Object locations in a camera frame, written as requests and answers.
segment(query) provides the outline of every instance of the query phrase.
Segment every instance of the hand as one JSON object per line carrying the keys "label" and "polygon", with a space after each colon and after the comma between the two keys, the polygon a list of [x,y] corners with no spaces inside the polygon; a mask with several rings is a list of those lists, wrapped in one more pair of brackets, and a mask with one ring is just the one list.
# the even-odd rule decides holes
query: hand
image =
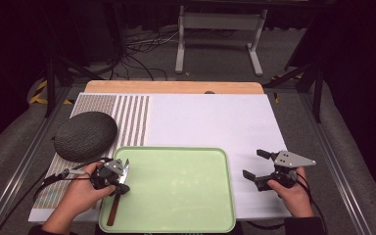
{"label": "hand", "polygon": [[[305,169],[303,167],[298,167],[296,172],[306,178]],[[298,180],[307,187],[305,181],[302,180],[300,176],[298,176]],[[282,198],[286,209],[293,217],[313,217],[309,195],[301,185],[295,184],[292,188],[285,188],[272,179],[267,181],[267,185]]]}
{"label": "hand", "polygon": [[[101,162],[88,165],[83,170],[89,175]],[[88,174],[79,175],[77,178],[89,178]],[[42,230],[46,232],[70,234],[70,225],[74,218],[89,210],[97,201],[103,199],[114,192],[116,187],[110,185],[106,188],[96,190],[88,179],[73,180],[67,188],[63,199],[56,209],[42,225]]]}

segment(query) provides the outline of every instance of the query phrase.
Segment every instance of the black cable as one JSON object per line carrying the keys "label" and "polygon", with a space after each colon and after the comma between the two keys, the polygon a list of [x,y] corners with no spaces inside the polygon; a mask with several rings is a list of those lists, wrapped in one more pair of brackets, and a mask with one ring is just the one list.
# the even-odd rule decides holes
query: black cable
{"label": "black cable", "polygon": [[125,76],[123,76],[123,75],[118,74],[117,72],[115,72],[115,75],[116,75],[117,77],[127,78],[127,77],[125,77]]}
{"label": "black cable", "polygon": [[21,202],[25,199],[25,197],[30,193],[30,191],[35,187],[35,185],[41,180],[42,177],[48,172],[48,169],[50,167],[48,166],[44,172],[35,180],[35,182],[32,183],[32,185],[26,190],[26,192],[21,196],[21,198],[15,203],[14,207],[6,213],[5,218],[0,223],[0,231],[4,227],[5,223],[8,221],[9,217],[14,213],[15,209],[21,204]]}
{"label": "black cable", "polygon": [[[96,74],[96,75],[99,75],[99,74],[103,74],[105,72],[108,72],[110,71],[111,69],[113,69],[115,66],[118,65],[118,60],[119,59],[115,59],[114,62],[109,65],[109,66],[106,66],[105,68],[102,68],[102,69],[99,69],[99,70],[90,70],[92,73]],[[69,70],[69,73],[74,76],[74,77],[86,77],[87,75],[84,74],[84,73],[81,73],[81,72],[75,72],[75,71],[70,71]]]}
{"label": "black cable", "polygon": [[73,181],[73,180],[85,180],[85,179],[91,179],[91,178],[65,178],[65,179],[62,179],[62,180]]}
{"label": "black cable", "polygon": [[109,159],[109,158],[97,158],[97,159],[94,159],[94,160],[89,161],[89,162],[87,162],[87,163],[79,164],[79,165],[73,167],[72,169],[80,169],[80,168],[82,168],[82,167],[84,167],[84,166],[91,165],[91,164],[96,163],[96,162],[99,162],[99,161],[109,162],[109,161],[111,161],[111,160],[112,160],[112,159]]}
{"label": "black cable", "polygon": [[323,213],[320,210],[319,205],[313,200],[312,195],[310,194],[309,184],[307,183],[306,179],[302,177],[300,174],[298,174],[298,176],[300,176],[304,180],[307,187],[300,180],[297,180],[297,183],[305,189],[305,191],[307,192],[307,195],[309,196],[310,203],[313,204],[316,207],[316,210],[319,212],[320,219],[322,220],[323,230],[325,232],[325,235],[328,235],[328,227],[326,226],[325,217],[323,216]]}
{"label": "black cable", "polygon": [[261,229],[261,230],[275,230],[275,229],[279,229],[279,228],[281,228],[282,226],[285,225],[285,223],[281,223],[281,224],[276,224],[276,225],[263,226],[263,225],[255,224],[255,223],[250,222],[250,221],[248,221],[247,223],[249,223],[253,227]]}
{"label": "black cable", "polygon": [[130,79],[130,76],[129,76],[129,70],[128,70],[127,67],[123,64],[123,61],[121,61],[120,63],[121,63],[121,65],[124,67],[124,69],[126,70],[127,80]]}
{"label": "black cable", "polygon": [[112,71],[111,71],[111,75],[110,75],[110,77],[109,77],[109,80],[112,80],[112,77],[113,77],[113,74],[115,73],[115,67],[112,67]]}
{"label": "black cable", "polygon": [[194,33],[197,33],[197,32],[207,32],[207,33],[211,33],[211,34],[214,34],[214,35],[217,35],[217,36],[220,36],[220,37],[230,37],[234,34],[234,32],[236,30],[230,30],[230,29],[227,29],[227,30],[220,30],[221,32],[224,32],[224,31],[227,31],[229,32],[227,35],[224,35],[224,34],[221,34],[221,33],[218,33],[217,31],[213,30],[213,29],[205,29],[205,28],[202,28],[202,29],[186,29],[186,31],[188,32],[186,36],[184,36],[184,38],[187,38],[189,36],[191,36],[192,34]]}
{"label": "black cable", "polygon": [[143,53],[152,52],[153,50],[155,50],[159,46],[167,44],[167,42],[170,41],[171,37],[168,38],[168,39],[164,39],[165,36],[168,36],[168,35],[173,33],[173,35],[172,35],[172,37],[173,37],[176,32],[177,32],[177,30],[168,31],[168,32],[165,32],[164,34],[158,33],[158,35],[155,38],[151,38],[150,42],[148,42],[146,39],[140,40],[139,42],[138,41],[127,42],[127,49],[129,49],[133,52],[132,55],[134,55],[137,52],[143,52]]}
{"label": "black cable", "polygon": [[151,79],[154,80],[154,77],[152,76],[151,72],[140,61],[136,60],[134,57],[132,57],[130,55],[126,55],[126,56],[129,57],[130,59],[134,60],[135,62],[139,63],[139,65],[141,65],[145,69],[145,71],[149,74]]}
{"label": "black cable", "polygon": [[[127,65],[127,66],[129,66],[129,67],[131,67],[131,68],[134,68],[134,69],[144,70],[143,68],[134,67],[134,66],[131,66],[131,65],[125,63],[125,62],[121,62],[121,63],[122,63],[122,64],[125,64],[125,65]],[[149,71],[161,71],[161,72],[163,72],[163,73],[164,73],[164,79],[167,80],[167,74],[166,74],[166,71],[161,70],[161,69],[151,69],[151,68],[147,68],[147,69],[148,69]]]}

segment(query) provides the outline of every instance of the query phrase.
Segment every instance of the table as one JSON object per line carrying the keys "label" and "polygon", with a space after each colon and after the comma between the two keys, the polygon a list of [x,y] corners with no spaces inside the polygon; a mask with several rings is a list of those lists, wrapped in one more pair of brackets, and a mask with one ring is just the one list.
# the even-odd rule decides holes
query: table
{"label": "table", "polygon": [[[216,94],[204,94],[210,90]],[[106,100],[105,96],[138,96],[142,103],[149,97],[151,107],[146,110],[149,110],[150,125],[146,129],[147,136],[141,137],[146,146],[221,148],[226,152],[229,161],[237,220],[290,215],[274,191],[258,192],[254,183],[242,175],[243,169],[261,176],[274,170],[273,162],[259,158],[256,149],[270,152],[286,149],[268,98],[262,93],[260,84],[90,81],[80,96],[73,114],[77,114],[77,110],[84,107],[79,107],[83,97],[102,97]],[[32,209],[29,221],[45,221],[55,206]],[[96,222],[99,212],[96,206],[78,216],[76,221]]]}

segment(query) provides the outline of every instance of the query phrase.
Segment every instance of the light green tray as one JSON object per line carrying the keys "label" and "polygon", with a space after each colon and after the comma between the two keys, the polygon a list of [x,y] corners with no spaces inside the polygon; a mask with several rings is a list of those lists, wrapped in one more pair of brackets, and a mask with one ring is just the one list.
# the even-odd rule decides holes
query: light green tray
{"label": "light green tray", "polygon": [[113,226],[114,197],[103,200],[99,225],[111,233],[220,233],[235,224],[227,157],[215,148],[122,147],[130,161]]}

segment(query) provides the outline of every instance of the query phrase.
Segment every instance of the metal stand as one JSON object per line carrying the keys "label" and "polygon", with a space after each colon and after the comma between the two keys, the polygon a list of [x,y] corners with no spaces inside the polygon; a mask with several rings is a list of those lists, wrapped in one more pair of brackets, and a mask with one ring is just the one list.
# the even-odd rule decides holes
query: metal stand
{"label": "metal stand", "polygon": [[263,84],[263,88],[274,88],[283,82],[296,77],[297,75],[304,73],[301,80],[296,85],[298,93],[306,93],[310,86],[315,82],[315,90],[312,104],[312,112],[317,122],[320,123],[320,101],[322,96],[322,83],[323,73],[320,63],[308,64],[301,68],[292,70],[282,76],[275,76],[276,79],[271,80],[269,83]]}
{"label": "metal stand", "polygon": [[185,7],[179,9],[179,42],[178,53],[176,55],[175,72],[183,72],[185,41],[185,28],[216,28],[216,29],[237,29],[253,30],[255,38],[249,43],[248,51],[252,60],[253,68],[257,76],[262,75],[262,69],[259,62],[256,49],[258,47],[261,31],[264,26],[267,10],[262,10],[260,15],[236,15],[236,14],[203,14],[203,13],[185,13]]}

